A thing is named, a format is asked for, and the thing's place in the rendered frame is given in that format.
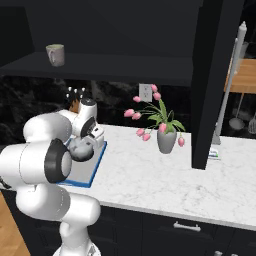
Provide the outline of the grey hanging whisk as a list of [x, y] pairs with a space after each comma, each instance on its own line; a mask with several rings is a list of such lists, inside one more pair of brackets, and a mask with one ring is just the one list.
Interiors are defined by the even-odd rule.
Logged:
[[248, 132], [250, 134], [256, 134], [256, 112], [248, 124]]

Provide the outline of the dark drawer front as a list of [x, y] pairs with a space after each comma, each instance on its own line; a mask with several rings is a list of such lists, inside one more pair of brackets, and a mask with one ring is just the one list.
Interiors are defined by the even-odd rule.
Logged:
[[[173, 228], [176, 221], [187, 226], [197, 224], [201, 231]], [[213, 224], [144, 214], [142, 256], [205, 256], [213, 244], [214, 232]]]

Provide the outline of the white wall outlet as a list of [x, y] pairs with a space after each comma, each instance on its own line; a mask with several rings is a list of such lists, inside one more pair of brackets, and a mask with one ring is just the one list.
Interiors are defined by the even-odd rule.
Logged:
[[152, 101], [152, 88], [150, 84], [139, 84], [139, 97], [142, 101]]

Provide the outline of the white blue sponge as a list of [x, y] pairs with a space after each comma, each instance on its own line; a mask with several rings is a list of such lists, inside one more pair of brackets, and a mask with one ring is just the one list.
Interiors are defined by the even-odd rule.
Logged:
[[208, 154], [208, 158], [209, 159], [214, 159], [214, 160], [220, 160], [221, 159], [219, 151], [217, 149], [213, 149], [213, 148], [210, 149], [209, 154]]

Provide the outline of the dark base cabinet door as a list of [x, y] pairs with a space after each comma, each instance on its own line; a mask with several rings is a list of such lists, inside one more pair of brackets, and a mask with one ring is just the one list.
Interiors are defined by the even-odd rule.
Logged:
[[101, 206], [88, 232], [102, 256], [142, 256], [142, 214], [137, 211]]

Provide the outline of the wooden wall shelf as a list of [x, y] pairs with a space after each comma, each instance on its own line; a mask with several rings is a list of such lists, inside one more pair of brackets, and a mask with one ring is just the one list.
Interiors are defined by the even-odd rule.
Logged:
[[238, 73], [233, 77], [230, 91], [256, 94], [256, 59], [243, 59]]

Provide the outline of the wooden knife block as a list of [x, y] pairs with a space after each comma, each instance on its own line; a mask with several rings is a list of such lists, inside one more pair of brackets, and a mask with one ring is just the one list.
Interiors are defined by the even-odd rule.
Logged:
[[82, 98], [84, 97], [85, 88], [80, 89], [69, 87], [68, 92], [66, 93], [66, 100], [68, 102], [68, 110], [71, 112], [78, 112], [79, 104]]

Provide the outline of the grey hanging ladle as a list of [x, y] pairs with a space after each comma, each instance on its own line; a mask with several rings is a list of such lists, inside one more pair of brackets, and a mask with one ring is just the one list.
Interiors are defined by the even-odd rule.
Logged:
[[237, 111], [236, 111], [236, 115], [235, 115], [234, 118], [229, 120], [229, 126], [232, 129], [236, 130], [236, 131], [242, 130], [244, 128], [244, 122], [238, 117], [240, 107], [241, 107], [241, 104], [242, 104], [242, 101], [243, 101], [243, 97], [244, 97], [244, 94], [241, 94], [240, 101], [239, 101], [239, 104], [238, 104], [238, 108], [237, 108]]

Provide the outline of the grey vase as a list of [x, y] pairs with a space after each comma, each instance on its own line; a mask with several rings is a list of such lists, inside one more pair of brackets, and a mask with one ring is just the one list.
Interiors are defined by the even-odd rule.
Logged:
[[176, 142], [177, 132], [169, 132], [164, 134], [160, 131], [157, 132], [157, 144], [159, 147], [159, 151], [163, 154], [169, 154]]

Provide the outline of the pink tulips bunch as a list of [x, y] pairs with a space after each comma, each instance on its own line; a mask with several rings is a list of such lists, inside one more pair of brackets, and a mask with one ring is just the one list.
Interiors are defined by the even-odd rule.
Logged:
[[[155, 101], [159, 103], [156, 107], [152, 103], [147, 103], [147, 106], [141, 110], [135, 111], [134, 109], [127, 109], [124, 111], [124, 116], [126, 118], [130, 117], [132, 120], [139, 120], [142, 116], [147, 115], [147, 119], [155, 121], [155, 124], [149, 126], [148, 128], [140, 128], [136, 131], [136, 135], [141, 137], [143, 141], [148, 141], [151, 138], [151, 132], [157, 129], [164, 134], [176, 131], [182, 134], [185, 132], [185, 127], [183, 124], [174, 119], [174, 111], [167, 111], [166, 106], [162, 100], [162, 96], [158, 91], [158, 87], [155, 84], [151, 84], [152, 97]], [[182, 136], [176, 138], [176, 142], [180, 147], [183, 147], [185, 140]]]

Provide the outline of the dark wall cabinet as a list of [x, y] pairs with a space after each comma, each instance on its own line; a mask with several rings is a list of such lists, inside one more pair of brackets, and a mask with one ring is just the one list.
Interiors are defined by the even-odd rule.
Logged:
[[[0, 74], [189, 86], [203, 0], [0, 0]], [[65, 64], [46, 47], [62, 44]]]

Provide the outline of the blue rimmed grey tray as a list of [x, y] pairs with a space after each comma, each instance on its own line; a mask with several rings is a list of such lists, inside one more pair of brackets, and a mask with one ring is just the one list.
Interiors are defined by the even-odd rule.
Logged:
[[106, 147], [107, 142], [104, 142], [100, 149], [94, 151], [93, 157], [88, 161], [73, 161], [70, 175], [65, 181], [59, 182], [59, 185], [90, 188], [98, 167], [100, 166]]

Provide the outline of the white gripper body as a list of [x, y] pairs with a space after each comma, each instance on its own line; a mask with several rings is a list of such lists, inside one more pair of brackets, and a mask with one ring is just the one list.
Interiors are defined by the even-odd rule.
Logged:
[[95, 149], [99, 149], [104, 144], [104, 130], [96, 124], [87, 135], [87, 141], [93, 145]]

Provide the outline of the grey mug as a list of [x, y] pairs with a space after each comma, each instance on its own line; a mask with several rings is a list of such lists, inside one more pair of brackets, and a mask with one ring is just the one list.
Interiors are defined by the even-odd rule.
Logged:
[[48, 45], [46, 52], [52, 66], [60, 67], [65, 64], [65, 51], [62, 44]]

